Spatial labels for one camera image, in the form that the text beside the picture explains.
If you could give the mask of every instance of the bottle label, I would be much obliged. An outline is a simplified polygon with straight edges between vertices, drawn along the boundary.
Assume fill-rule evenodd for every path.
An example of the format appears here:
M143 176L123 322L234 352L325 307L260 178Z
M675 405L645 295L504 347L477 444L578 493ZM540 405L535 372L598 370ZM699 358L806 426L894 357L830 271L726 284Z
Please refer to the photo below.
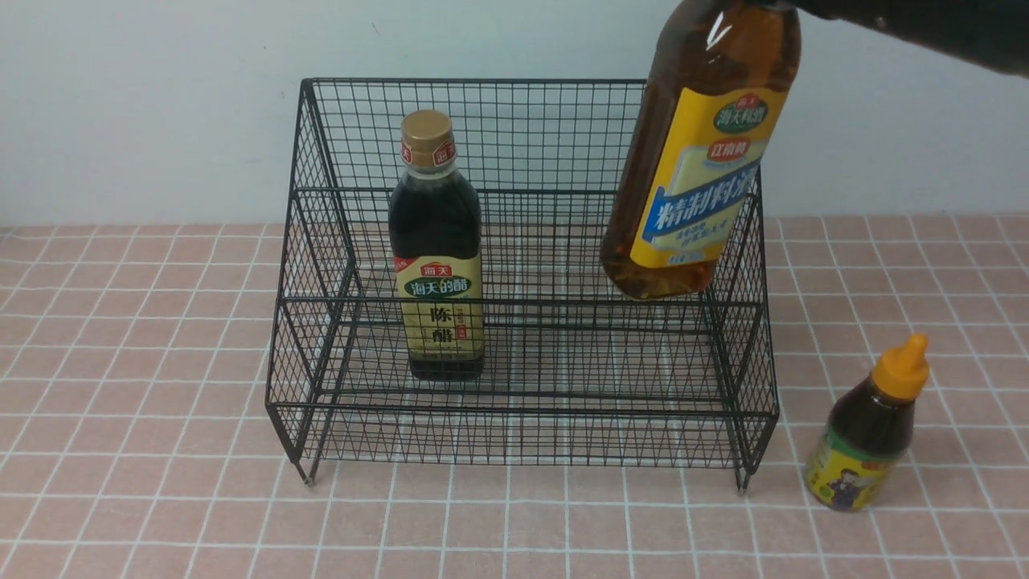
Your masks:
M483 306L450 301L483 298L482 262L481 254L470 259L393 257L400 297L419 300L400 306L412 357L471 360L483 353Z
M682 89L630 251L636 263L718 258L785 102L768 88Z
M825 505L840 511L857 511L875 501L899 460L899 455L874 457L861 453L828 428L805 467L804 480Z

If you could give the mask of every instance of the black wire basket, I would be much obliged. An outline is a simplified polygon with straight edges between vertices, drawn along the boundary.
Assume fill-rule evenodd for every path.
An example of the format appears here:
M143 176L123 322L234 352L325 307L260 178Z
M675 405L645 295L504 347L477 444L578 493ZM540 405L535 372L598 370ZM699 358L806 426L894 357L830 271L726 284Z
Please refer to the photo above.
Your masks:
M265 405L290 461L734 469L779 419L755 181L700 295L599 261L641 81L306 79ZM401 118L446 112L483 209L482 376L412 377L386 218Z

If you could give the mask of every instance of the white wall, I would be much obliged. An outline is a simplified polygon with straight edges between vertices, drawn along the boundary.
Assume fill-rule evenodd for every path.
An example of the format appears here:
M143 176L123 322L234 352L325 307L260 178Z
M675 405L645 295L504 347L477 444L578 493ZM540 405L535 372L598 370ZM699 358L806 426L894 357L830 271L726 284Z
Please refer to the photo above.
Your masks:
M300 78L641 77L676 2L2 0L0 224L280 220ZM804 35L772 213L1029 210L1029 82Z

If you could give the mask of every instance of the plastic bottle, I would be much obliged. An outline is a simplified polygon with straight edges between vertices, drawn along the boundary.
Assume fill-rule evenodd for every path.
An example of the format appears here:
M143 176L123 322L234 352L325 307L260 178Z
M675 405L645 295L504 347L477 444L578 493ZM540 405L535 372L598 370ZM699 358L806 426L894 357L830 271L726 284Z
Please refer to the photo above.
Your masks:
M820 503L858 511L875 501L911 444L915 400L929 379L927 347L924 335L913 334L832 406L805 470L805 483Z
M683 0L672 12L601 247L627 297L711 282L800 61L796 10L774 0Z

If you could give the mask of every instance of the bottle neck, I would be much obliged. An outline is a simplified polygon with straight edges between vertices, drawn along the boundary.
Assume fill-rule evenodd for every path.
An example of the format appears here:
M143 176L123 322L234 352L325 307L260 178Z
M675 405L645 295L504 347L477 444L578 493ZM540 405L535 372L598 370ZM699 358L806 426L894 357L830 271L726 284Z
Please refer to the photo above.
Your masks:
M418 167L415 165L407 165L406 174L413 179L434 181L446 178L455 171L457 171L457 164L451 160L440 167Z

